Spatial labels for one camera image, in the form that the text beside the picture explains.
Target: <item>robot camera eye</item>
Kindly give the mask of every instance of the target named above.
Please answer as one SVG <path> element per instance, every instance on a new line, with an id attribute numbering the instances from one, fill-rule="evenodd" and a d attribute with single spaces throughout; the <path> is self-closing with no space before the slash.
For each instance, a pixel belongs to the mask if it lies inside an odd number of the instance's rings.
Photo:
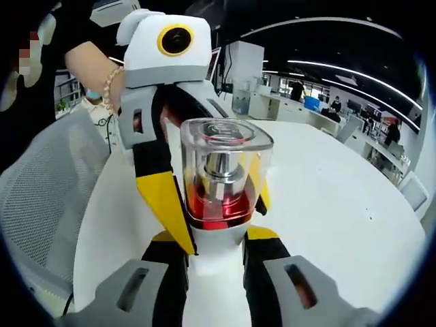
<path id="1" fill-rule="evenodd" d="M 179 56 L 192 45 L 192 30 L 184 25 L 170 25 L 166 27 L 157 40 L 157 47 L 167 56 Z"/>

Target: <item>red liquid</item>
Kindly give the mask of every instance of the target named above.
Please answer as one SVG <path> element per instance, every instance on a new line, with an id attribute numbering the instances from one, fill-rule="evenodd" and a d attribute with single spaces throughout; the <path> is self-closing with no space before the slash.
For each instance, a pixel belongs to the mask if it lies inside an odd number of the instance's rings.
<path id="1" fill-rule="evenodd" d="M 211 198 L 202 183 L 187 188 L 187 209 L 191 225 L 202 230 L 221 230 L 238 226 L 250 220 L 254 210 L 255 192 L 250 178 L 242 193 L 224 196 L 224 200 Z"/>

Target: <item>beaded bracelet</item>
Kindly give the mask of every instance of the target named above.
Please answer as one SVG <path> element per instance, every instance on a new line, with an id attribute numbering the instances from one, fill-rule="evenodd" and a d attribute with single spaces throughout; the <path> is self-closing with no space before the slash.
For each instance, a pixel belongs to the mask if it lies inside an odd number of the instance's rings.
<path id="1" fill-rule="evenodd" d="M 116 75 L 120 74 L 124 71 L 124 67 L 120 66 L 112 71 L 110 75 L 108 76 L 108 79 L 104 83 L 104 94 L 103 94 L 103 103 L 106 105 L 106 108 L 113 114 L 116 114 L 114 110 L 114 105 L 110 101 L 109 95 L 110 95 L 110 85 L 112 84 L 114 78 Z"/>

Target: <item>white robot head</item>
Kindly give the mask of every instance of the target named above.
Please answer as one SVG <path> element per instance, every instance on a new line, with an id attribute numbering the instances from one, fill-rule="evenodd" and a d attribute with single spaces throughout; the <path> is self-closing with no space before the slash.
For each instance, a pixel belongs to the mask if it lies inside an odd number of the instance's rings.
<path id="1" fill-rule="evenodd" d="M 116 40 L 129 44 L 124 56 L 127 88 L 206 78 L 211 28 L 203 18 L 136 10 L 121 22 Z"/>

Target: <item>white round table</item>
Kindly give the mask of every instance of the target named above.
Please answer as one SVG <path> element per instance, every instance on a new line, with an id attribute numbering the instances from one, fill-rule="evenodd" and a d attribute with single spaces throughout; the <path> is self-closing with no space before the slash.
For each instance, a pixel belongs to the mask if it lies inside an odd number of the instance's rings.
<path id="1" fill-rule="evenodd" d="M 271 209 L 265 217 L 255 213 L 252 223 L 274 230 L 291 255 L 303 255 L 331 276 L 351 305 L 383 311 L 424 249 L 424 230 L 410 205 L 369 162 L 314 127 L 253 123 L 274 138 L 275 147 L 266 177 Z M 168 135 L 182 185 L 178 129 L 169 125 Z M 126 261 L 140 259 L 162 230 L 136 190 L 133 166 L 113 152 L 78 237 L 75 308 L 87 306 L 99 283 Z M 214 277 L 189 271 L 183 325 L 250 326 L 242 275 L 242 265 Z"/>

